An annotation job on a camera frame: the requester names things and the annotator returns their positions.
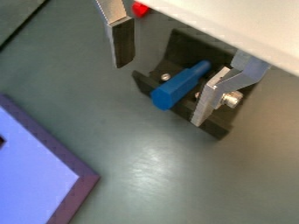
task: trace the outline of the black bracket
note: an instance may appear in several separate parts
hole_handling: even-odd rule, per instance
[[[200,60],[208,60],[211,62],[209,72],[200,78],[199,85],[172,107],[172,112],[187,121],[191,121],[192,112],[199,100],[195,94],[201,92],[207,81],[224,66],[231,68],[229,62],[232,58],[233,55],[223,49],[197,40],[181,31],[172,30],[163,60],[149,73],[149,76],[144,76],[137,71],[133,71],[132,76],[135,78],[135,83],[141,93],[149,96],[153,89],[163,83],[163,74],[169,74],[173,77],[184,68],[192,67]],[[252,88],[253,86],[239,90],[244,95],[241,103],[244,103]],[[241,108],[241,103],[233,109],[223,105],[219,109],[213,110],[212,115],[201,124],[200,129],[217,139],[221,139],[232,129],[231,122]]]

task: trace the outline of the blue cylinder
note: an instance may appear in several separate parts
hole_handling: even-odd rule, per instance
[[[153,105],[161,109],[169,109],[173,104],[185,96],[199,83],[199,78],[209,71],[211,63],[201,60],[192,68],[177,73],[151,93]]]

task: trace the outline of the blue object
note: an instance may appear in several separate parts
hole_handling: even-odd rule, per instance
[[[192,68],[177,73],[151,93],[153,105],[161,109],[169,109],[173,104],[185,96],[199,83],[199,78],[209,71],[211,63],[200,61]]]

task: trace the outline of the gray floor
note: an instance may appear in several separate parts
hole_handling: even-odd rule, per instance
[[[0,53],[0,91],[102,179],[74,223],[299,223],[299,79],[272,68],[216,141],[137,91],[173,27],[136,21],[136,58],[112,66],[92,1],[50,0]]]
[[[45,0],[1,0],[0,2],[0,45],[24,23]]]

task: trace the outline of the white surface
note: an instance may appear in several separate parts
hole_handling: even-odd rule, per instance
[[[299,1],[139,0],[299,76]]]

